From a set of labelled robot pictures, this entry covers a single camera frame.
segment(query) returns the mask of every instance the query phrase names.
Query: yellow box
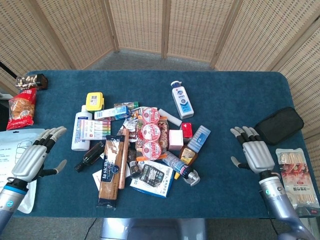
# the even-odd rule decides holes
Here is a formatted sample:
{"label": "yellow box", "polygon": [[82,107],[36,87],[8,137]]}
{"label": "yellow box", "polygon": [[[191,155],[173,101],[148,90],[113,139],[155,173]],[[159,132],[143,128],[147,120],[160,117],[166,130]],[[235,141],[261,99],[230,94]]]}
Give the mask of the yellow box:
{"label": "yellow box", "polygon": [[104,109],[105,99],[102,92],[89,92],[86,95],[85,108],[89,112]]}

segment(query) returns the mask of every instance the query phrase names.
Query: woven panel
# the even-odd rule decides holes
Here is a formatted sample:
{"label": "woven panel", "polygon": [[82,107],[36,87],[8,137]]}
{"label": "woven panel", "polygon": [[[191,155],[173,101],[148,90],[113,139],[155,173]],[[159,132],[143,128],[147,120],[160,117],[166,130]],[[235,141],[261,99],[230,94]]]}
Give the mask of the woven panel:
{"label": "woven panel", "polygon": [[320,127],[320,28],[279,70],[288,79],[303,133]]}
{"label": "woven panel", "polygon": [[109,3],[120,48],[161,52],[161,0],[110,0]]}
{"label": "woven panel", "polygon": [[77,69],[92,64],[113,48],[98,0],[37,0]]}
{"label": "woven panel", "polygon": [[316,184],[320,191],[320,139],[307,143],[312,169],[315,175]]}
{"label": "woven panel", "polygon": [[232,0],[171,0],[168,56],[210,62]]}
{"label": "woven panel", "polygon": [[15,79],[6,73],[4,70],[0,68],[0,87],[5,91],[6,89],[10,89],[12,92],[8,92],[9,94],[18,94],[19,90],[15,87]]}
{"label": "woven panel", "polygon": [[266,70],[319,6],[319,0],[244,0],[215,67]]}
{"label": "woven panel", "polygon": [[[22,1],[0,1],[0,15],[0,59],[15,74],[65,68]],[[17,92],[9,75],[0,76],[2,83]]]}

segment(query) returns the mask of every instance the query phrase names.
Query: robotic hand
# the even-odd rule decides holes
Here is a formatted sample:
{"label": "robotic hand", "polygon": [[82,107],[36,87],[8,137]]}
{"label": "robotic hand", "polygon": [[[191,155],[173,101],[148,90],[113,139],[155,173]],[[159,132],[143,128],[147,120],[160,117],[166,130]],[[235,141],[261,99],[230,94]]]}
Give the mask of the robotic hand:
{"label": "robotic hand", "polygon": [[243,147],[247,163],[240,163],[231,157],[233,164],[241,169],[252,170],[260,175],[259,184],[263,197],[275,218],[291,227],[290,232],[278,235],[278,240],[315,240],[306,229],[293,208],[284,187],[280,182],[280,175],[272,172],[275,162],[264,141],[252,127],[235,127],[230,129]]}
{"label": "robotic hand", "polygon": [[8,183],[0,192],[0,235],[27,194],[28,183],[38,177],[58,174],[65,167],[67,160],[60,162],[54,169],[44,169],[44,162],[58,138],[66,131],[65,127],[60,126],[42,132],[12,169],[14,177],[7,179]]}

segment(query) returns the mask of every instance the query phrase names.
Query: blue tablecloth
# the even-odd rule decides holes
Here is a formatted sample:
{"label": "blue tablecloth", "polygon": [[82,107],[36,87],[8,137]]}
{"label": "blue tablecloth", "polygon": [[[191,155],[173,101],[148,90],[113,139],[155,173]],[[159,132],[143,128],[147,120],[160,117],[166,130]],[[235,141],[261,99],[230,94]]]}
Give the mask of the blue tablecloth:
{"label": "blue tablecloth", "polygon": [[[259,194],[259,176],[236,168],[231,156],[245,161],[242,147],[230,133],[234,126],[255,126],[260,120],[283,107],[293,107],[286,78],[277,72],[202,72],[202,71],[77,71],[44,70],[48,90],[38,91],[34,128],[65,126],[46,162],[55,167],[67,159],[65,169],[56,176],[37,182],[35,204],[28,216],[45,217],[115,217],[115,218],[266,218]],[[200,125],[211,130],[193,167],[201,181],[190,187],[180,177],[167,198],[138,192],[126,180],[118,192],[115,210],[96,207],[98,190],[92,173],[102,167],[102,160],[78,173],[74,166],[85,152],[72,151],[75,114],[81,111],[89,92],[102,92],[105,109],[114,103],[139,101],[140,106],[162,108],[179,117],[172,98],[172,81],[182,81],[194,109],[190,122],[195,132]],[[113,121],[116,134],[123,121]],[[277,161],[276,148],[302,148],[311,169],[301,132],[269,149]],[[310,171],[313,182],[315,177]]]}

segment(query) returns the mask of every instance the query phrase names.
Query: gray carpet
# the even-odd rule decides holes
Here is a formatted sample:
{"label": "gray carpet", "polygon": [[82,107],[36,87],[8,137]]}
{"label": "gray carpet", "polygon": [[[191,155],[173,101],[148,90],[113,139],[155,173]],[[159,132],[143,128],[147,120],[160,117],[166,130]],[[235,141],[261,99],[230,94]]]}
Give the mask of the gray carpet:
{"label": "gray carpet", "polygon": [[[173,57],[161,59],[157,54],[128,50],[111,53],[89,69],[213,71],[207,63]],[[81,240],[93,221],[94,218],[14,217],[0,240]],[[87,240],[99,239],[101,224],[98,219]],[[276,221],[275,226],[280,232],[286,229]],[[207,236],[208,240],[277,239],[268,219],[208,219]]]}

